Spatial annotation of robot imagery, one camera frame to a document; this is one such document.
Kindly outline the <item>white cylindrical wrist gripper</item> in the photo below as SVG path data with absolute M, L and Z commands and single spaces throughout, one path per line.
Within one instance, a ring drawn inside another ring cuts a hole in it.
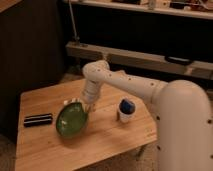
M 82 91 L 82 100 L 85 102 L 83 104 L 83 109 L 86 113 L 92 110 L 92 105 L 100 97 L 102 84 L 100 82 L 94 82 L 87 80 Z

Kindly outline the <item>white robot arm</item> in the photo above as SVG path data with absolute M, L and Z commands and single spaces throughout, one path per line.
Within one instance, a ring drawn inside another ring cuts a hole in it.
M 98 100 L 106 83 L 156 106 L 159 171 L 213 171 L 213 110 L 200 86 L 120 74 L 105 60 L 86 64 L 83 75 L 87 104 Z

